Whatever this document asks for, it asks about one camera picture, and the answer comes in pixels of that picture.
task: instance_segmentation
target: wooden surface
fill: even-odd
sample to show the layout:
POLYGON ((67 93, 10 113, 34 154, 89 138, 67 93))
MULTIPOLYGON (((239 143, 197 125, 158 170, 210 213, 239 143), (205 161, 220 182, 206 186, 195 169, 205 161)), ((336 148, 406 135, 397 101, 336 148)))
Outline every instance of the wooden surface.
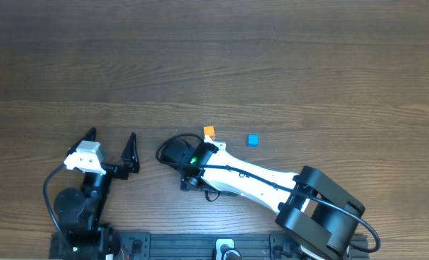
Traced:
MULTIPOLYGON (((429 1, 418 0, 0 0, 0 257, 48 256, 42 184, 91 126, 107 162, 138 136, 141 171, 113 182, 103 216, 117 228, 279 230, 247 199, 179 191, 154 159, 168 137, 212 124, 234 156, 319 168, 361 200, 383 240, 372 259, 429 259, 429 1)), ((51 200, 81 181, 60 173, 51 200)))

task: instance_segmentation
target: blue cube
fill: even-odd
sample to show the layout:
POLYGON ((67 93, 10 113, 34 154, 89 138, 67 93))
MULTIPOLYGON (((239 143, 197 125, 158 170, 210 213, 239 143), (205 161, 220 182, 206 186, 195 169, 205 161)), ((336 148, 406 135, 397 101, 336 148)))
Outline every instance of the blue cube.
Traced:
POLYGON ((258 135, 257 134, 249 134, 248 135, 248 145, 249 145, 249 147, 257 147, 258 146, 258 135))

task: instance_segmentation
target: orange cube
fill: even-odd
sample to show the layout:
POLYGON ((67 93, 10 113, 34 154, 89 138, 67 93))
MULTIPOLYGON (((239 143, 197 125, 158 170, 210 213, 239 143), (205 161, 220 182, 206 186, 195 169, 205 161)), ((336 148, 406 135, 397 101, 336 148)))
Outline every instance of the orange cube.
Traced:
POLYGON ((205 135, 209 136, 209 138, 215 140, 215 128, 213 126, 205 126, 203 132, 205 135))

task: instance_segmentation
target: small block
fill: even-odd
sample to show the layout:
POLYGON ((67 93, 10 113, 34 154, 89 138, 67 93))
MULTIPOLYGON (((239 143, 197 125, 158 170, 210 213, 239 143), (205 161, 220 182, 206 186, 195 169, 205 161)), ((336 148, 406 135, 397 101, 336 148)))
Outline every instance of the small block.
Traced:
POLYGON ((213 126, 205 126, 203 128, 204 135, 209 136, 212 140, 215 139, 215 128, 213 126))
POLYGON ((248 145, 249 147, 257 147, 258 146, 258 135, 257 134, 249 134, 248 135, 248 145))

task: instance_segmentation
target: wood grain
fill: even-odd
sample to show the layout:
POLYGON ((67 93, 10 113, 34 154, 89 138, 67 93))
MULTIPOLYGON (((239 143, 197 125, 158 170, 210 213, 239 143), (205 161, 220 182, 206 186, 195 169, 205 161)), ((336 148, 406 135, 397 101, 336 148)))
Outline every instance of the wood grain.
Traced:
MULTIPOLYGON (((48 256, 42 184, 91 126, 108 162, 138 136, 141 171, 103 216, 117 228, 279 230, 247 199, 179 191, 154 159, 211 124, 234 156, 319 168, 361 200, 372 259, 429 259, 427 0, 0 1, 0 257, 48 256)), ((62 172, 51 199, 81 181, 62 172)))

